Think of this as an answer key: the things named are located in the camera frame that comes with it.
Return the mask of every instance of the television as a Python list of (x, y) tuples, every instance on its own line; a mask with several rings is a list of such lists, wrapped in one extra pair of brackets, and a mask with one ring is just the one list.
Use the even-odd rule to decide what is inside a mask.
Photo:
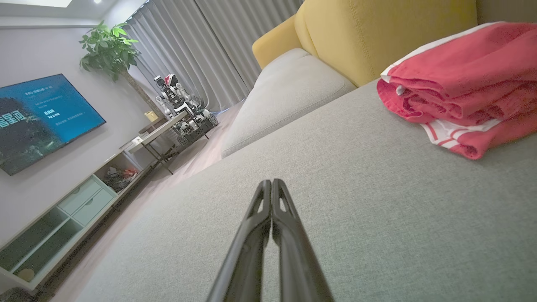
[(62, 74), (0, 88), (0, 168), (14, 175), (106, 121)]

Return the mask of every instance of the gray sofa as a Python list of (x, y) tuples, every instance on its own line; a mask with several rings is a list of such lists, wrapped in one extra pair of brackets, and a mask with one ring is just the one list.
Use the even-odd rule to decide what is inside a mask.
[[(386, 110), (375, 86), (160, 195), (78, 301), (204, 301), (257, 184), (272, 178), (286, 182), (337, 301), (536, 301), (537, 135), (470, 161)], [(271, 241), (263, 301), (278, 300)]]
[(291, 49), (261, 71), (224, 141), (222, 157), (354, 89), (317, 57), (302, 48)]

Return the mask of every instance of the round object in shelf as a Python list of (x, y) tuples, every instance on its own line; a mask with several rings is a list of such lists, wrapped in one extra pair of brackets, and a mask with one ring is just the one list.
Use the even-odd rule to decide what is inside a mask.
[(17, 276), (26, 282), (30, 282), (30, 280), (35, 277), (35, 272), (33, 269), (23, 269), (17, 274)]

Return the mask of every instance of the red towel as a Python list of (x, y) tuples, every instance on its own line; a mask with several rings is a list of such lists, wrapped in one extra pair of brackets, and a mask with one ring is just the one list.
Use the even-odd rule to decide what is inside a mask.
[(377, 84), (390, 111), (469, 159), (537, 131), (537, 25), (489, 23), (424, 45)]

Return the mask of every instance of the gray curtain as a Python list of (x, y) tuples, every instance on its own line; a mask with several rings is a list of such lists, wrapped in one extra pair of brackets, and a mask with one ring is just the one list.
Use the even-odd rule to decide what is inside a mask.
[(180, 83), (222, 111), (243, 100), (260, 67), (253, 42), (296, 13), (303, 0), (152, 0), (125, 30), (140, 41), (139, 69)]
[(195, 0), (239, 75), (253, 88), (261, 68), (252, 44), (294, 15), (304, 0)]
[(128, 35), (140, 41), (134, 44), (142, 53), (140, 70), (153, 85), (155, 76), (175, 74), (213, 112), (230, 108), (248, 95), (249, 89), (194, 0), (151, 1), (128, 24)]

